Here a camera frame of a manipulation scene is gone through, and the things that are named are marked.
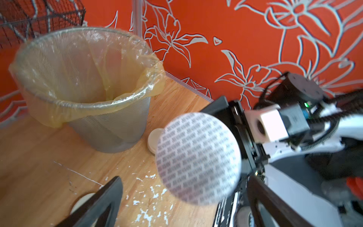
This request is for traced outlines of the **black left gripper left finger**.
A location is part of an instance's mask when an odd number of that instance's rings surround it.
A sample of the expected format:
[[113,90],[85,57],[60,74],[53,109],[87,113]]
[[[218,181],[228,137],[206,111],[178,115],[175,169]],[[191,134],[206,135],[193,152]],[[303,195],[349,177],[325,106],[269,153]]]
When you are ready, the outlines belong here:
[[74,213],[60,222],[58,227],[113,227],[123,196],[123,183],[119,176],[81,205]]

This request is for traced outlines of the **beige lidded jar far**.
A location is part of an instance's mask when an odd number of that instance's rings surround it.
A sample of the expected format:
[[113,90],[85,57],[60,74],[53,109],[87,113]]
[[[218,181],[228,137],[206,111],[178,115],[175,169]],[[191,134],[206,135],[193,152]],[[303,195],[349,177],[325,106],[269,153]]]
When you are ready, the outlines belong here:
[[148,150],[155,155],[157,151],[158,141],[163,133],[163,128],[154,129],[147,138]]

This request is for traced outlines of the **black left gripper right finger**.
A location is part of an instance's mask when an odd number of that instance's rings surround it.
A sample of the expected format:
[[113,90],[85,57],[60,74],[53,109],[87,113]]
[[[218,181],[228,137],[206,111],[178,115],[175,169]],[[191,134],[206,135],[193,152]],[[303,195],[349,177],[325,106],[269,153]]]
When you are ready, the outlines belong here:
[[312,225],[264,182],[256,176],[250,176],[247,182],[247,196],[252,215],[257,227],[273,227],[274,221],[280,227],[311,227]]

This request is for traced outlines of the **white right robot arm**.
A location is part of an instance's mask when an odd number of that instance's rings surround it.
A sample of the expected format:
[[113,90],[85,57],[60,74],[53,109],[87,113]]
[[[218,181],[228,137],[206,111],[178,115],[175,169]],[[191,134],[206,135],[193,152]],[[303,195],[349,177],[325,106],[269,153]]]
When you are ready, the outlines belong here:
[[217,206],[216,227],[360,227],[363,91],[329,98],[314,81],[283,73],[252,110],[222,96],[203,109],[235,136],[242,174]]

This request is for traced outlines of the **jar with foil seal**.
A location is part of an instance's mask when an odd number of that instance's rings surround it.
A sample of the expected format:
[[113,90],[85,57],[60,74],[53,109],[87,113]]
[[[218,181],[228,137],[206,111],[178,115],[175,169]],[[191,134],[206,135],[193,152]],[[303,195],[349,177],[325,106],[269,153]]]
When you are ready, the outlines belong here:
[[193,205],[218,204],[236,189],[242,156],[236,138],[207,113],[185,113],[163,130],[156,165],[166,189]]

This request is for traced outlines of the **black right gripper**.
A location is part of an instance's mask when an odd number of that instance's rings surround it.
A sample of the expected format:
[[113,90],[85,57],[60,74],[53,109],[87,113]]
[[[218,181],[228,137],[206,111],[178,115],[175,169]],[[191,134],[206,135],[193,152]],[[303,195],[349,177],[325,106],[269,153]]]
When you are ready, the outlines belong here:
[[233,133],[242,157],[241,179],[255,175],[265,181],[264,166],[268,163],[269,155],[261,144],[253,140],[241,102],[239,100],[228,102],[225,96],[221,96],[200,112],[216,117]]

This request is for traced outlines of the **beige jar lid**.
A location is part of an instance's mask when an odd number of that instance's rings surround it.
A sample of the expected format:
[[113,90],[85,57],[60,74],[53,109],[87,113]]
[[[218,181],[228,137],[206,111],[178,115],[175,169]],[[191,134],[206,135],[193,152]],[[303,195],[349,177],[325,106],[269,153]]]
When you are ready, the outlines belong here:
[[95,193],[86,194],[83,197],[81,197],[79,200],[77,200],[71,209],[70,215],[72,215],[78,208],[80,208],[84,203],[86,203],[90,198],[92,198],[93,195],[95,195]]

